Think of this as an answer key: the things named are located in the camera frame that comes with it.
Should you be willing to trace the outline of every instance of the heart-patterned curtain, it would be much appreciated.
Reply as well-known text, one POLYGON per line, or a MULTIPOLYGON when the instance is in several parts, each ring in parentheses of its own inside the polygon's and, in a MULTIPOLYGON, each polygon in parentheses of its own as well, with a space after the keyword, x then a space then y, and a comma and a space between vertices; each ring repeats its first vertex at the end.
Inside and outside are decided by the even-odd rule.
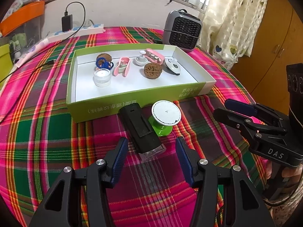
POLYGON ((228 70, 250 56, 267 0, 209 0, 198 45, 228 70))

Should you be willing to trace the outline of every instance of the cabinet handle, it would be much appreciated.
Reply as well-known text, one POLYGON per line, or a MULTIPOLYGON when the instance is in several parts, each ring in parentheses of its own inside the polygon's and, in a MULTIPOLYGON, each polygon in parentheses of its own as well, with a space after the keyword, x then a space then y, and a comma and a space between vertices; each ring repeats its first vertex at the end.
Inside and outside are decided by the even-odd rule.
POLYGON ((285 50, 285 49, 280 49, 279 54, 278 54, 278 58, 281 57, 281 55, 283 54, 284 50, 285 50))
POLYGON ((280 45, 277 44, 275 47, 274 47, 274 50, 272 51, 274 54, 277 53, 278 49, 279 49, 280 45))

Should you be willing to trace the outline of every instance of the colorful striped fabric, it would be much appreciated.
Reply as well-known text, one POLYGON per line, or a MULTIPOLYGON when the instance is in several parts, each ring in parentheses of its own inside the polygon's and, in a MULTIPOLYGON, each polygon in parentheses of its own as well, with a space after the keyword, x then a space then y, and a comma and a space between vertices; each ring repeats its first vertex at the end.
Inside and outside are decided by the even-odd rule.
MULTIPOLYGON (((152 43, 152 38, 161 39, 162 33, 132 27, 106 28, 103 34, 74 37, 50 48, 12 75, 0 98, 0 119, 21 96, 0 126, 0 194, 23 226, 28 226, 65 166, 87 167, 114 149, 121 136, 128 137, 117 115, 73 122, 66 108, 66 89, 74 50, 105 44, 152 43), (51 59, 57 59, 53 66, 44 66, 29 78, 36 66, 51 59)), ((253 102, 251 96, 205 52, 195 49, 189 55, 217 83, 208 95, 175 101, 182 119, 169 136, 161 138, 167 151, 156 160, 140 163, 129 143, 120 182, 107 191, 116 226, 189 226, 196 192, 184 181, 175 153, 175 139, 181 135, 201 158, 222 167, 238 164, 257 189, 263 189, 266 161, 248 152, 248 144, 238 131, 217 123, 212 116, 227 98, 249 103, 253 102)), ((150 107, 144 112, 148 117, 150 107)), ((84 190, 82 220, 88 226, 84 190)), ((221 187, 218 203, 219 209, 223 203, 221 187)))

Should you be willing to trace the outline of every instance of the white wall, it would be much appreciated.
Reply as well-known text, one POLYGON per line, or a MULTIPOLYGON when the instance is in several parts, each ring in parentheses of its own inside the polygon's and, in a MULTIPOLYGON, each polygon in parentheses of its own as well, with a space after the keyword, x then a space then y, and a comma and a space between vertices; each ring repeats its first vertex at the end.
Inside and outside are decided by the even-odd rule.
MULTIPOLYGON (((62 30, 61 18, 67 4, 79 1, 84 4, 86 19, 104 26, 135 26, 164 29, 167 15, 172 10, 186 9, 188 13, 198 16, 199 11, 177 2, 165 6, 169 0, 55 0, 45 5, 44 24, 41 37, 48 32, 62 30)), ((74 26, 83 22, 83 8, 80 4, 71 4, 69 14, 73 15, 74 26)))

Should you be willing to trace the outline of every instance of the blue yarn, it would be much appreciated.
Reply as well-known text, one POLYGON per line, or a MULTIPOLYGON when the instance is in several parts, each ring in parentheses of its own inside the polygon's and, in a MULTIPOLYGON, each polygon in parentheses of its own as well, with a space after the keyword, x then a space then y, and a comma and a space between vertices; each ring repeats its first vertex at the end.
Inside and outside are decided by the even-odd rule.
POLYGON ((104 57, 99 57, 96 60, 96 66, 99 69, 108 69, 108 70, 111 70, 114 67, 114 63, 113 62, 108 62, 104 57), (100 60, 104 60, 104 62, 101 64, 101 66, 99 66, 99 64, 98 64, 98 62, 100 60))

